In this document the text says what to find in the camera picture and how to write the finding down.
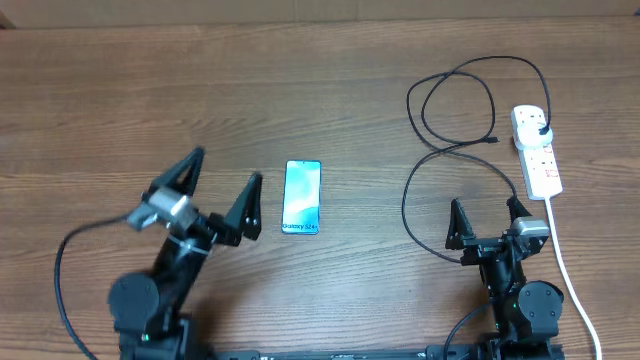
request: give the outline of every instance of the wire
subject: wire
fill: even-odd
[[[447,356],[449,355],[449,346],[451,345],[451,341],[453,340],[453,337],[456,335],[458,330],[460,330],[462,325],[464,325],[464,323],[469,321],[474,316],[476,316],[479,313],[485,311],[490,305],[491,305],[491,303],[488,303],[488,304],[484,304],[484,305],[478,306],[477,308],[473,309],[472,312],[468,313],[465,317],[462,318],[462,320],[458,321],[456,326],[454,326],[453,329],[451,329],[451,332],[449,333],[449,336],[447,337],[447,341],[444,342],[444,346],[442,347],[442,360],[447,360]]]
[[[407,179],[407,182],[406,182],[405,187],[404,187],[404,193],[402,195],[402,206],[401,206],[402,223],[404,224],[405,230],[407,231],[407,233],[409,234],[411,239],[413,239],[413,241],[416,242],[416,244],[418,244],[423,249],[429,251],[433,255],[436,255],[437,257],[439,257],[439,258],[441,258],[443,260],[447,260],[447,261],[454,262],[454,263],[460,263],[460,260],[454,259],[454,258],[446,256],[446,255],[444,255],[444,254],[442,254],[442,253],[440,253],[440,252],[438,252],[436,250],[433,250],[431,247],[427,246],[425,243],[420,241],[414,235],[414,233],[411,231],[411,228],[409,227],[409,224],[408,224],[407,218],[406,218],[407,194],[409,192],[409,186],[411,185],[411,180],[413,179],[413,176],[415,175],[416,171],[418,171],[418,169],[422,165],[424,165],[427,161],[429,161],[429,160],[431,160],[431,159],[433,159],[435,157],[438,157],[440,155],[446,154],[446,155],[458,156],[458,157],[461,157],[461,158],[466,159],[466,160],[471,160],[471,161],[478,162],[478,163],[488,167],[489,169],[493,170],[496,174],[498,174],[500,177],[502,177],[502,179],[507,183],[507,185],[511,189],[511,192],[513,193],[513,196],[517,197],[516,187],[513,184],[513,181],[511,181],[511,179],[509,179],[509,177],[505,173],[500,171],[500,169],[498,169],[497,167],[495,167],[493,164],[489,163],[488,161],[483,160],[481,158],[478,158],[476,156],[469,155],[469,154],[463,154],[463,153],[459,153],[457,151],[454,151],[454,150],[459,150],[461,148],[464,148],[464,147],[470,146],[470,145],[481,144],[481,143],[493,144],[493,143],[498,142],[498,138],[497,137],[491,136],[491,133],[493,132],[493,128],[495,127],[495,124],[496,124],[496,108],[495,108],[495,102],[493,101],[493,95],[491,93],[491,90],[489,90],[489,86],[487,85],[486,82],[484,82],[484,80],[482,80],[478,76],[476,76],[474,74],[471,74],[471,73],[464,72],[464,71],[460,71],[460,68],[462,68],[463,66],[471,64],[473,62],[482,61],[482,60],[489,60],[489,59],[511,59],[511,60],[522,61],[522,62],[528,64],[529,66],[531,66],[536,71],[536,73],[538,74],[538,77],[540,78],[540,82],[542,83],[542,87],[544,89],[544,94],[545,94],[545,97],[546,97],[546,100],[547,100],[547,124],[545,125],[544,128],[540,129],[540,133],[541,134],[546,134],[548,129],[549,129],[549,126],[551,125],[551,96],[549,95],[549,88],[547,86],[547,82],[546,82],[544,76],[542,75],[542,72],[540,72],[538,67],[535,66],[531,61],[529,61],[527,59],[524,59],[524,58],[521,58],[521,57],[510,56],[510,55],[496,55],[496,56],[485,56],[485,57],[479,57],[479,58],[471,59],[469,61],[466,61],[466,62],[456,66],[455,68],[453,68],[452,70],[450,70],[448,72],[442,72],[442,73],[431,75],[431,76],[428,76],[428,77],[426,77],[424,79],[421,79],[421,80],[417,81],[415,84],[411,85],[411,87],[407,91],[407,115],[409,116],[409,122],[411,123],[411,127],[413,128],[413,131],[416,133],[418,138],[428,148],[433,150],[433,152],[427,154],[422,159],[420,159],[420,161],[418,161],[418,163],[413,167],[413,169],[411,170],[411,173],[409,174],[409,178]],[[478,139],[468,140],[468,141],[459,141],[459,140],[449,139],[449,138],[446,138],[446,137],[436,133],[429,126],[429,123],[427,122],[425,112],[426,112],[427,103],[429,102],[429,99],[431,98],[431,95],[433,95],[434,91],[438,88],[438,86],[440,86],[440,84],[442,84],[445,80],[447,80],[452,75],[466,76],[466,77],[470,77],[470,78],[478,81],[484,87],[484,89],[485,89],[485,91],[487,93],[487,96],[489,97],[489,103],[491,105],[491,123],[489,125],[489,129],[487,130],[487,132],[484,135],[482,135],[481,137],[479,137]],[[424,102],[422,103],[422,108],[420,110],[420,118],[422,120],[422,124],[424,125],[424,127],[427,129],[427,131],[431,135],[433,135],[437,139],[440,139],[440,140],[442,140],[442,141],[444,141],[446,143],[451,144],[450,146],[445,147],[445,148],[439,148],[439,147],[435,146],[433,143],[431,143],[429,140],[427,140],[420,133],[420,131],[418,130],[418,127],[416,126],[415,120],[413,119],[413,115],[411,114],[411,100],[410,100],[411,92],[416,87],[418,87],[419,85],[421,85],[421,84],[423,84],[423,83],[425,83],[427,81],[434,80],[434,79],[439,79],[439,80],[431,88],[431,90],[429,91],[429,94],[427,95],[427,97],[425,98]]]
[[[64,252],[64,248],[67,246],[69,241],[74,236],[88,230],[116,224],[118,222],[126,220],[128,216],[129,216],[129,213],[120,215],[118,217],[85,224],[74,229],[69,234],[67,234],[67,236],[64,237],[64,240],[62,240],[62,243],[60,243],[60,247],[58,248],[58,253],[56,255],[56,264],[53,269],[53,286],[56,291],[56,301],[58,302],[58,311],[60,312],[60,317],[62,318],[62,322],[64,323],[64,326],[67,328],[67,331],[69,332],[69,335],[71,335],[71,338],[73,339],[73,341],[76,343],[76,345],[78,345],[78,348],[80,348],[82,353],[91,360],[97,360],[97,358],[95,357],[95,355],[91,353],[91,351],[89,351],[89,349],[87,349],[86,345],[82,342],[82,340],[80,340],[76,332],[73,330],[71,321],[69,321],[69,318],[67,317],[67,312],[64,308],[64,303],[62,302],[62,291],[60,289],[60,265],[62,263],[62,253]]]
[[[591,320],[589,320],[589,316],[587,315],[587,312],[582,307],[582,304],[580,304],[580,300],[578,299],[578,295],[576,294],[576,291],[573,288],[573,284],[571,283],[571,279],[569,278],[567,268],[564,265],[564,260],[562,259],[562,253],[560,252],[560,244],[558,240],[558,233],[556,231],[556,222],[553,218],[553,210],[551,209],[551,200],[549,199],[549,197],[544,198],[544,204],[547,208],[547,215],[549,217],[549,227],[551,228],[551,237],[553,238],[553,249],[556,252],[558,267],[560,268],[560,272],[562,273],[562,277],[564,278],[565,284],[567,284],[567,289],[569,289],[571,300],[573,300],[573,303],[575,304],[576,309],[578,309],[580,316],[582,316],[582,319],[584,320],[584,323],[587,325],[587,328],[589,329],[589,333],[593,338],[593,344],[595,345],[595,348],[596,348],[596,359],[602,360],[602,348],[600,346],[600,338],[598,338],[596,329],[591,323]]]

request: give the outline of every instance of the smartphone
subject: smartphone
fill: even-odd
[[[282,206],[285,234],[317,234],[320,230],[321,172],[320,161],[287,161]]]

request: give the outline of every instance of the wooden table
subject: wooden table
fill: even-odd
[[[419,78],[491,54],[526,57],[548,79],[565,261],[605,357],[637,358],[639,25],[621,17],[0,32],[0,358],[82,358],[54,299],[58,244],[79,224],[132,209],[197,144],[208,151],[194,198],[203,211],[226,212],[251,172],[265,175],[259,241],[218,249],[188,298],[204,340],[263,352],[443,343],[486,291],[477,269],[428,254],[402,226],[404,183],[427,153],[405,94]],[[466,151],[504,170],[526,199],[509,112],[543,105],[541,86],[513,61],[467,70],[494,92],[502,141]],[[416,112],[426,91],[416,92]],[[428,113],[457,139],[484,133],[490,119],[481,86],[463,79],[444,84]],[[288,159],[323,162],[317,236],[280,232]],[[442,157],[416,175],[409,223],[443,250],[459,196],[476,233],[498,235],[509,225],[508,195],[492,172]],[[545,216],[541,202],[525,204]],[[160,227],[117,226],[65,253],[66,305],[100,358],[118,358],[111,283],[149,267],[163,240]],[[530,280],[566,289],[550,244],[524,267]],[[491,331],[491,320],[472,321],[456,342]],[[554,341],[568,358],[589,358],[570,300],[560,328]]]

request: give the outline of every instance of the samsung galaxy phone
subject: samsung galaxy phone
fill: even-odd
[[[321,170],[322,164],[319,161],[287,161],[282,232],[286,234],[318,233]]]

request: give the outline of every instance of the white power strip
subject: white power strip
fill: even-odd
[[[544,200],[547,215],[549,216],[549,228],[551,229],[551,238],[553,239],[553,248],[556,253],[556,260],[560,267],[560,272],[567,284],[567,289],[571,295],[576,309],[582,316],[589,333],[593,338],[596,350],[596,359],[602,359],[602,348],[600,339],[596,333],[596,329],[589,320],[587,312],[580,304],[578,295],[576,294],[569,273],[564,265],[562,253],[560,251],[560,243],[558,241],[558,233],[551,209],[551,198],[562,192],[562,183],[560,182],[560,174],[558,173],[558,164],[556,163],[551,147],[553,133],[551,129],[547,134],[540,134],[539,129],[545,126],[546,121],[544,111],[533,105],[516,106],[511,112],[511,122],[513,124],[513,139],[518,148],[520,162],[522,163],[522,174],[527,185],[527,193],[531,200]]]
[[[516,106],[511,112],[511,123],[529,199],[544,200],[560,194],[562,183],[551,147],[552,130],[547,135],[538,133],[546,124],[544,111],[533,105]]]

